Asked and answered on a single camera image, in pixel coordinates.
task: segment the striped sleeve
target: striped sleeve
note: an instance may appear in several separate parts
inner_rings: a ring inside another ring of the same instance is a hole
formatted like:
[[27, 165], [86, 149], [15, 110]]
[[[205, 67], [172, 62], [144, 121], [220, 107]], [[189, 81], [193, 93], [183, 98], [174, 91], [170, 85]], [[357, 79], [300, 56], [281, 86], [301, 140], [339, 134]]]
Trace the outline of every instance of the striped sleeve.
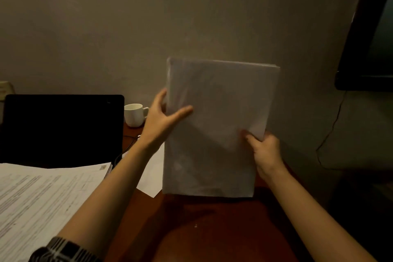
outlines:
[[30, 256], [29, 262], [102, 262], [79, 245], [53, 237], [46, 247], [41, 247]]

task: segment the brown desk surface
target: brown desk surface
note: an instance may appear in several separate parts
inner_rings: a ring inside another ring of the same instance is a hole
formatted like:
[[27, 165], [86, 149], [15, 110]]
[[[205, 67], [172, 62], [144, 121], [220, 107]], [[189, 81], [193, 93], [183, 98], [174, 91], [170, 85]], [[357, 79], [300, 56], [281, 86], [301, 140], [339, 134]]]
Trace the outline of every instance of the brown desk surface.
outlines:
[[[124, 127], [136, 136], [142, 128]], [[124, 137], [123, 148], [132, 139]], [[305, 261], [306, 249], [264, 181], [253, 198], [135, 190], [105, 261]]]

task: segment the wall outlet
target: wall outlet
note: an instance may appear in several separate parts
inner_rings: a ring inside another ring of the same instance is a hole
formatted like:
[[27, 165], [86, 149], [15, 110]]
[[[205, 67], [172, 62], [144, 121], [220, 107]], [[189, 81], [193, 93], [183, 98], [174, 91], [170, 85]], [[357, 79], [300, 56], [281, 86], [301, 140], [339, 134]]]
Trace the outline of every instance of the wall outlet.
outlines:
[[15, 94], [14, 87], [8, 81], [0, 81], [0, 101], [4, 101], [6, 95]]

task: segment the white paper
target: white paper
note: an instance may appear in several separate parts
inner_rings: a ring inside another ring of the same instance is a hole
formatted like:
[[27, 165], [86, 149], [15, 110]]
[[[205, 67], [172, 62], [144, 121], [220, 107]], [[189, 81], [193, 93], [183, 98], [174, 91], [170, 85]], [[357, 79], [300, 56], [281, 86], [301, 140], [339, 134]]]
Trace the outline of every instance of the white paper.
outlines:
[[164, 144], [151, 157], [136, 188], [154, 198], [162, 190], [164, 171]]
[[111, 163], [43, 169], [0, 164], [0, 261], [28, 261], [101, 183]]
[[168, 60], [167, 113], [194, 113], [165, 143], [163, 192], [252, 197], [255, 163], [239, 132], [262, 139], [279, 67], [211, 60]]

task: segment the gray wall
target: gray wall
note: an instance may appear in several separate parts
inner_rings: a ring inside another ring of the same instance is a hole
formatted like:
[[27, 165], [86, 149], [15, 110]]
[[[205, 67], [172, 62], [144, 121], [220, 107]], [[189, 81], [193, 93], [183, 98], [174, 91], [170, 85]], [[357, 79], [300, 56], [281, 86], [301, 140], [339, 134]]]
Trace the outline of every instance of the gray wall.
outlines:
[[[341, 101], [333, 79], [356, 3], [0, 0], [0, 79], [18, 93], [119, 93], [148, 105], [165, 84], [168, 56], [274, 63], [282, 74], [268, 127], [326, 203], [339, 174], [318, 166], [315, 149]], [[390, 99], [348, 94], [324, 164], [345, 166], [357, 154], [364, 165], [377, 151], [390, 166]]]

